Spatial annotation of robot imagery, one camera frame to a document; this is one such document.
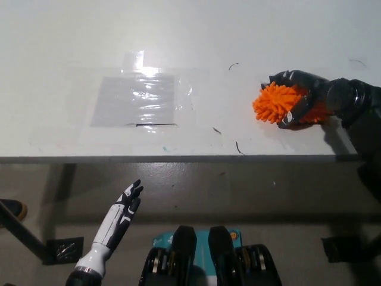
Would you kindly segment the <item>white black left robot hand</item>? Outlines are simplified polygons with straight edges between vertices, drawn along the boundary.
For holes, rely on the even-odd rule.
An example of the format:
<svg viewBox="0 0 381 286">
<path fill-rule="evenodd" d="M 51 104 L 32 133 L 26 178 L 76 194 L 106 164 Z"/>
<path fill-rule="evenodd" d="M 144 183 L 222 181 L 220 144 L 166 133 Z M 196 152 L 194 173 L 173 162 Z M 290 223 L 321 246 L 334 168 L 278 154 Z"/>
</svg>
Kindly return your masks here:
<svg viewBox="0 0 381 286">
<path fill-rule="evenodd" d="M 99 227 L 90 251 L 76 264 L 75 270 L 103 278 L 105 264 L 118 247 L 140 205 L 143 186 L 138 179 L 128 186 L 110 207 Z"/>
</svg>

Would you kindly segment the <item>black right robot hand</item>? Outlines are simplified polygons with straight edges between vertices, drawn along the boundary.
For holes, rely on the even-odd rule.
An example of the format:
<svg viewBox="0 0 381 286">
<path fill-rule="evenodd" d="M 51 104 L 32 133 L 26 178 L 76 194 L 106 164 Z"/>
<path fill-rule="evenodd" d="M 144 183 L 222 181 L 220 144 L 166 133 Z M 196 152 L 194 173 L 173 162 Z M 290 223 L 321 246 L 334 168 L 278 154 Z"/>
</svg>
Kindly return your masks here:
<svg viewBox="0 0 381 286">
<path fill-rule="evenodd" d="M 328 79 L 301 70 L 270 75 L 268 83 L 261 85 L 259 100 L 264 106 L 257 118 L 280 129 L 322 124 L 329 116 L 323 99 L 328 83 Z"/>
</svg>

